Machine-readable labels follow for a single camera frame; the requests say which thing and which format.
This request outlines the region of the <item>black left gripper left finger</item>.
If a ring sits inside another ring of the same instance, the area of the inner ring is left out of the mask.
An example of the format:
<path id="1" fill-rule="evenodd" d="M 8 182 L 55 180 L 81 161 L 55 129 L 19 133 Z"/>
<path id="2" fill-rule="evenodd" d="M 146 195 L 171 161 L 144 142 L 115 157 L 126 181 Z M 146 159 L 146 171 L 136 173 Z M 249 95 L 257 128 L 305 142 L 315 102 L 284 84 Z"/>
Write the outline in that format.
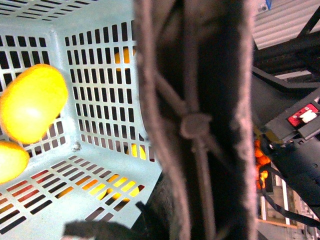
<path id="1" fill-rule="evenodd" d="M 135 204 L 140 210 L 133 228 L 115 221 L 71 221 L 64 225 L 63 240 L 168 240 L 173 207 L 164 203 Z"/>

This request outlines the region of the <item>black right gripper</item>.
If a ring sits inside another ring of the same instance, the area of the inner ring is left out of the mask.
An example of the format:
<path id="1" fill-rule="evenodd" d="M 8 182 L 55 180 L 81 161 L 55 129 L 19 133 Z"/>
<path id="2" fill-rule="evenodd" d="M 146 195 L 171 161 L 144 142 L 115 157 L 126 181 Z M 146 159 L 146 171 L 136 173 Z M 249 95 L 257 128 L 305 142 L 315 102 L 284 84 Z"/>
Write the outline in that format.
<path id="1" fill-rule="evenodd" d="M 312 210 L 320 208 L 320 96 L 270 94 L 259 100 L 262 148 Z"/>

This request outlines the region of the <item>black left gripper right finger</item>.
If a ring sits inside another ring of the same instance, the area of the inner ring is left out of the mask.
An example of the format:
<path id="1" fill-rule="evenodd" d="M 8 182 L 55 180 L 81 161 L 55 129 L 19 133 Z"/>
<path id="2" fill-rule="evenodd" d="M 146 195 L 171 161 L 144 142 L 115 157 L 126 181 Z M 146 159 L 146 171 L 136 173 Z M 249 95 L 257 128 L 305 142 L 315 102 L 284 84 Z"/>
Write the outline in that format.
<path id="1" fill-rule="evenodd" d="M 153 216 L 171 240 L 256 240 L 253 1 L 133 10 L 141 114 L 167 190 Z"/>

